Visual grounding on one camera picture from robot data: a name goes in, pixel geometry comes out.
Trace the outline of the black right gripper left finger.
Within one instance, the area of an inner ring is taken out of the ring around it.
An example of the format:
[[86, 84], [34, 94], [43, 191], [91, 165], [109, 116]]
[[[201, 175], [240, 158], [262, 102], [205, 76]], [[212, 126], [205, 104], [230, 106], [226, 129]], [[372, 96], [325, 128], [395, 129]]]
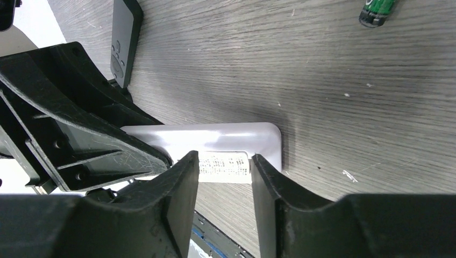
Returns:
[[198, 165], [193, 150], [109, 202], [1, 195], [1, 257], [186, 257]]

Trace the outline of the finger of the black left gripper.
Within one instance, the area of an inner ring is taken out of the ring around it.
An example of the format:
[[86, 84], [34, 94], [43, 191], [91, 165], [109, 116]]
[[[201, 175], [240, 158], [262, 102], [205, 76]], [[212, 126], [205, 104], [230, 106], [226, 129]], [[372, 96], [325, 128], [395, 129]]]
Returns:
[[114, 87], [78, 42], [47, 47], [54, 64], [51, 79], [78, 107], [115, 126], [162, 125]]
[[163, 152], [85, 112], [51, 79], [48, 53], [1, 58], [1, 158], [37, 192], [90, 191], [169, 169]]

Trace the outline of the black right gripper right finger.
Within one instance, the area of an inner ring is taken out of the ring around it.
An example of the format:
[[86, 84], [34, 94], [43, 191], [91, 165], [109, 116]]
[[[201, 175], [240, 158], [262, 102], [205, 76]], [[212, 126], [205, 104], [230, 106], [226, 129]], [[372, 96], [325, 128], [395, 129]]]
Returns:
[[262, 257], [455, 257], [455, 195], [358, 193], [333, 202], [251, 164]]

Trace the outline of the white remote control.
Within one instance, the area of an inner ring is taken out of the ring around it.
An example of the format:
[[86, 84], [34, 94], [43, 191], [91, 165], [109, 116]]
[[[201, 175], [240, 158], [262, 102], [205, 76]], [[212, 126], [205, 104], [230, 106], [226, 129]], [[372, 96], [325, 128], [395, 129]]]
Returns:
[[282, 171], [282, 134], [268, 122], [124, 126], [127, 134], [163, 152], [173, 164], [189, 151], [199, 155], [199, 181], [252, 182], [250, 161], [262, 155]]

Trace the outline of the green AAA battery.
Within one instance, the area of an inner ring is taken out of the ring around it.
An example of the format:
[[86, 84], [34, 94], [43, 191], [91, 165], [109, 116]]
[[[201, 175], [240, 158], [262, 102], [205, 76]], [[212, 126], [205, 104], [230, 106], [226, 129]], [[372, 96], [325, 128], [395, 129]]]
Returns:
[[369, 28], [382, 26], [395, 4], [395, 0], [365, 0], [359, 15], [360, 24]]

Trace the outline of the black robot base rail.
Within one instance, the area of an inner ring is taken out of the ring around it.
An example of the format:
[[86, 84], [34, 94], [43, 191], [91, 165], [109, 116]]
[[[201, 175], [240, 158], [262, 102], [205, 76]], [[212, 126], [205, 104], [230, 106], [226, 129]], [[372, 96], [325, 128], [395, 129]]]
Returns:
[[195, 211], [188, 257], [247, 258], [253, 255]]

